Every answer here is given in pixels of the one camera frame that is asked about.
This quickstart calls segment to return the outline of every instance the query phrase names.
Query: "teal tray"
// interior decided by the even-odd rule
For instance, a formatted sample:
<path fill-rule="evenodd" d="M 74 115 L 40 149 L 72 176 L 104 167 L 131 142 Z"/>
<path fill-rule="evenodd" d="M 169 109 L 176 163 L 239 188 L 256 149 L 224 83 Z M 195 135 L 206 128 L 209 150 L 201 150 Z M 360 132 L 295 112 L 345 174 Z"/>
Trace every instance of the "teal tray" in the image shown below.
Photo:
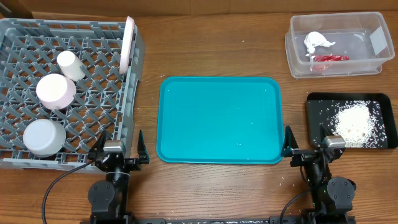
<path fill-rule="evenodd" d="M 165 162 L 276 164 L 283 127 L 271 78 L 172 77 L 160 88 L 156 151 Z"/>

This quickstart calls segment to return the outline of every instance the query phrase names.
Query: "white elongated object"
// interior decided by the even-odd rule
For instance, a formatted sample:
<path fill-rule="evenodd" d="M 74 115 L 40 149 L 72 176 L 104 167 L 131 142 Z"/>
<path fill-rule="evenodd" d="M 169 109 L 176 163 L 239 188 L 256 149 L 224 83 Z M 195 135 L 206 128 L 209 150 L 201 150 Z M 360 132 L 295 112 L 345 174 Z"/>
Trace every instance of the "white elongated object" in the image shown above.
<path fill-rule="evenodd" d="M 69 50 L 63 51 L 58 55 L 57 63 L 63 74 L 74 82 L 86 76 L 80 68 L 80 66 L 84 66 L 83 62 Z"/>
<path fill-rule="evenodd" d="M 57 153 L 66 138 L 67 133 L 62 124 L 48 119 L 38 119 L 30 123 L 23 136 L 26 148 L 39 157 Z"/>
<path fill-rule="evenodd" d="M 76 86 L 63 75 L 48 74 L 38 82 L 36 94 L 43 106 L 50 110 L 59 110 L 67 107 L 73 101 Z"/>
<path fill-rule="evenodd" d="M 124 27 L 122 51 L 120 53 L 120 68 L 119 73 L 125 74 L 129 68 L 131 42 L 134 34 L 134 19 L 127 16 L 126 26 Z"/>
<path fill-rule="evenodd" d="M 304 40 L 304 44 L 307 47 L 307 52 L 308 54 L 306 54 L 306 56 L 310 56 L 311 54 L 313 54 L 315 52 L 315 47 L 318 46 L 322 46 L 322 47 L 330 47 L 332 45 L 334 45 L 336 42 L 329 42 L 326 40 L 326 38 L 316 32 L 313 31 L 309 34 L 307 34 L 307 36 L 305 37 Z"/>

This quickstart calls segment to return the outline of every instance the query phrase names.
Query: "clear plastic bin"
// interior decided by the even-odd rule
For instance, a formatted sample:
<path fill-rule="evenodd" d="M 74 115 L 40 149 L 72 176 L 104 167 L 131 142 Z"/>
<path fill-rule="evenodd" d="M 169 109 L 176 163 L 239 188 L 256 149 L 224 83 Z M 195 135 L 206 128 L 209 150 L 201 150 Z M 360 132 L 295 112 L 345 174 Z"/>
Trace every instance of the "clear plastic bin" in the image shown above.
<path fill-rule="evenodd" d="M 339 62 L 310 62 L 305 36 L 317 31 L 330 47 L 316 47 L 314 55 L 347 55 Z M 390 32 L 379 12 L 293 16 L 285 36 L 287 61 L 294 78 L 372 75 L 395 56 Z"/>

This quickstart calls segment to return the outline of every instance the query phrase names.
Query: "red wrapper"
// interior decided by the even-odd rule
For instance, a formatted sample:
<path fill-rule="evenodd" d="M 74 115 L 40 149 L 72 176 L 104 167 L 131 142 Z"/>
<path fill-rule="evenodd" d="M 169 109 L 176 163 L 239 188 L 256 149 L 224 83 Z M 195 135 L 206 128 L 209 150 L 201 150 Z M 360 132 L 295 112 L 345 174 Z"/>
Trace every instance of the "red wrapper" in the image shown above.
<path fill-rule="evenodd" d="M 312 58 L 313 62 L 338 62 L 343 60 L 349 60 L 349 56 L 345 55 L 315 55 Z M 321 72 L 327 69 L 329 65 L 314 65 L 313 71 Z"/>

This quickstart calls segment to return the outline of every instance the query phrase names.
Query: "black tray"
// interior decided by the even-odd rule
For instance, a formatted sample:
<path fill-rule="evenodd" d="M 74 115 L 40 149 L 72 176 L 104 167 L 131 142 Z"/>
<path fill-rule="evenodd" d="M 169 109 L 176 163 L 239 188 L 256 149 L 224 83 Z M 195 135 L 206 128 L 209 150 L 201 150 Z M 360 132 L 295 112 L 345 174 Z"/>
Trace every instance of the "black tray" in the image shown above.
<path fill-rule="evenodd" d="M 341 105 L 347 101 L 363 100 L 371 101 L 368 105 L 369 111 L 376 115 L 377 121 L 384 124 L 384 130 L 387 141 L 377 140 L 376 149 L 395 149 L 398 146 L 398 135 L 394 114 L 392 112 L 391 102 L 387 95 L 382 93 L 310 93 L 307 96 L 305 107 L 307 110 L 308 137 L 310 144 L 317 147 L 321 142 L 320 124 L 323 123 L 329 129 L 333 126 L 329 124 L 329 117 L 337 114 L 332 105 L 340 102 Z"/>

